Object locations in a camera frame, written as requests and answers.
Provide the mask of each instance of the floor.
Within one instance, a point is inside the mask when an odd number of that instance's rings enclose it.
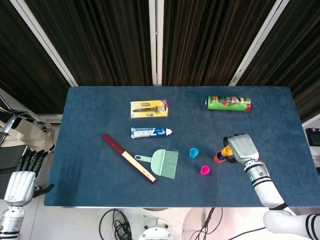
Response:
[[[49,133],[57,142],[59,126],[54,126]],[[50,154],[42,165],[38,176],[38,184],[45,186],[49,181],[54,153]],[[0,209],[4,211],[7,204],[1,200]],[[44,196],[32,199],[25,207],[26,215],[21,228],[21,240],[99,240],[98,226],[100,218],[107,208],[63,208],[44,206]],[[166,218],[168,222],[174,223],[176,215],[173,208],[152,212],[141,208],[125,208],[123,212],[134,215],[139,211],[147,215]],[[210,208],[191,208],[181,224],[182,240],[189,240],[194,231],[200,230]],[[223,208],[223,217],[220,226],[208,240],[228,240],[242,232],[264,227],[263,215],[268,211],[266,207],[255,208]],[[296,208],[300,214],[320,213],[320,208]],[[209,231],[213,230],[221,217],[221,208],[216,208],[209,222]],[[102,224],[102,235],[104,239],[114,239],[111,228],[111,216],[107,215]],[[303,240],[305,238],[291,234],[273,234],[264,229],[242,235],[237,240]]]

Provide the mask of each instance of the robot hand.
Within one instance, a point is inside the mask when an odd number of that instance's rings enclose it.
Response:
[[[1,216],[0,239],[18,240],[25,216],[23,206],[30,203],[32,198],[45,194],[54,187],[54,184],[50,184],[42,189],[36,185],[36,178],[47,155],[48,152],[44,150],[23,155],[17,171],[12,173],[4,196],[9,208]]]
[[[261,203],[271,210],[263,216],[265,227],[270,232],[320,239],[320,214],[296,216],[280,196],[267,166],[259,161],[259,152],[248,134],[225,137],[223,144],[225,148],[216,156],[244,166]]]

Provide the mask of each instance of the table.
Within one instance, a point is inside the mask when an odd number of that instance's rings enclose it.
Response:
[[[250,97],[249,112],[206,110],[206,96]],[[166,99],[168,117],[130,118],[130,102]],[[172,135],[131,139],[131,128],[169,128]],[[150,184],[109,145],[108,133],[131,155],[179,151],[174,180]],[[290,207],[320,206],[320,186],[290,89],[274,86],[104,86],[69,90],[54,154],[46,206],[260,207],[238,163],[216,164],[223,137],[251,136]],[[188,157],[196,147],[199,155]],[[150,165],[142,163],[148,170]],[[211,172],[200,175],[208,165]]]

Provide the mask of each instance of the black curtain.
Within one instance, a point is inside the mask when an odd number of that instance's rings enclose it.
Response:
[[[0,1],[0,88],[36,114],[61,114],[69,84],[9,0]]]
[[[164,1],[162,85],[228,85],[274,3]]]
[[[148,0],[26,0],[80,86],[152,85]]]
[[[320,1],[292,0],[237,85],[291,88],[300,118],[320,114]]]

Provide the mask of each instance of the green chip can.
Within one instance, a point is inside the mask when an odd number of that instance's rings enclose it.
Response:
[[[242,96],[208,96],[205,100],[205,108],[249,112],[251,109],[251,99]]]

